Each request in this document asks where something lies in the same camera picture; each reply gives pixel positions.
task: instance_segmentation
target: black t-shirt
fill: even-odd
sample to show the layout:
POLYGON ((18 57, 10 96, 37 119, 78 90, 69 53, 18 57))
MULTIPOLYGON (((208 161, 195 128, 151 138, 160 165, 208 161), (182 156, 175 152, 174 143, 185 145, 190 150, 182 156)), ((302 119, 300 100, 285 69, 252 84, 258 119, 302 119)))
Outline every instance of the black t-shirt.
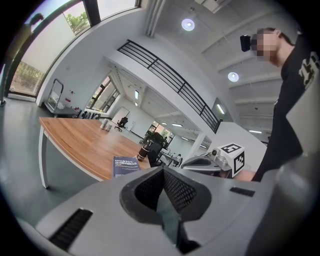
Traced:
POLYGON ((298 36, 294 49, 281 69, 283 83, 279 98, 274 105, 270 140, 253 181, 261 181, 266 171, 278 169, 302 153, 301 145, 286 115, 308 86, 312 76, 311 53, 312 50, 305 38, 298 36))

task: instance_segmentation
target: hair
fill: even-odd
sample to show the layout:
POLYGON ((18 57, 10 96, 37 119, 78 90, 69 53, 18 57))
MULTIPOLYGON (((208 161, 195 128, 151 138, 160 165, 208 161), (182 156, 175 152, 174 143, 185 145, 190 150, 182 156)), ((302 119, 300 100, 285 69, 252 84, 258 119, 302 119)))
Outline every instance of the hair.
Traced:
MULTIPOLYGON (((256 34, 254 34, 251 38, 251 42, 250 42, 250 45, 251 45, 251 49, 252 50, 257 50, 257 38, 258 38, 258 34, 265 34, 265 32, 273 32, 275 31, 276 28, 273 28, 273 27, 266 27, 266 28, 260 28, 257 30, 256 34)), ((294 46, 294 44, 291 42, 290 38, 281 31, 281 34, 280 34, 280 38, 283 38, 289 45, 291 46, 294 46)))
POLYGON ((36 15, 34 15, 31 20, 30 20, 30 25, 34 25, 36 24, 38 21, 42 20, 43 21, 44 16, 41 13, 37 13, 36 15))

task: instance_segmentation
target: ear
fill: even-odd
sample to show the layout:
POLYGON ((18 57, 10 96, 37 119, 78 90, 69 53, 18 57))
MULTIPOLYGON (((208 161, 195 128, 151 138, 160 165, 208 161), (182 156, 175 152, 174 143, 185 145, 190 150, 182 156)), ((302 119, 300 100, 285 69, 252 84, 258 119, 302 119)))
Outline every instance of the ear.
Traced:
POLYGON ((280 29, 275 29, 274 34, 279 38, 281 36, 281 30, 280 29))

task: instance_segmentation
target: white ceiling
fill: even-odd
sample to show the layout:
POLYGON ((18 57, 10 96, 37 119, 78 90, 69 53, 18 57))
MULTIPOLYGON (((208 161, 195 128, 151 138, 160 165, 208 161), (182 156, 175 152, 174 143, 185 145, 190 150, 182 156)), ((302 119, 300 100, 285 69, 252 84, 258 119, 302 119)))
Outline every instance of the white ceiling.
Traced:
MULTIPOLYGON (((182 115, 165 98, 143 84, 136 77, 126 73, 123 69, 116 68, 115 71, 129 101, 133 104, 137 102, 138 108, 141 108, 160 124, 167 123, 167 125, 163 126, 175 135, 189 139, 191 142, 197 138, 199 128, 182 115), (135 90, 139 92, 138 100, 135 98, 135 90), (181 124, 182 127, 173 126, 172 124, 181 124)), ((209 147, 210 144, 211 140, 206 137, 202 145, 209 147)))
POLYGON ((293 20, 280 6, 267 0, 232 0, 216 13, 193 0, 166 1, 156 27, 156 33, 164 37, 175 34, 181 43, 187 43, 221 76, 234 98, 241 125, 247 130, 262 131, 257 135, 262 141, 268 140, 272 129, 274 102, 282 83, 280 69, 257 60, 251 52, 242 52, 240 36, 266 27, 279 28, 293 42, 296 40, 293 20), (194 21, 193 31, 182 29, 181 22, 186 18, 194 21), (228 80, 230 72, 238 73, 238 82, 228 80))

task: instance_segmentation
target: blue book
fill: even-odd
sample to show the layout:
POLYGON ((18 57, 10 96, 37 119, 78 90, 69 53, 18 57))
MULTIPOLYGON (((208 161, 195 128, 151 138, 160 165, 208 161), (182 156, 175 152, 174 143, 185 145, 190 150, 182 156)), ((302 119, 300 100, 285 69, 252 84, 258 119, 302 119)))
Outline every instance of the blue book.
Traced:
POLYGON ((136 157, 114 156, 113 157, 113 177, 130 174, 140 171, 140 165, 136 157))

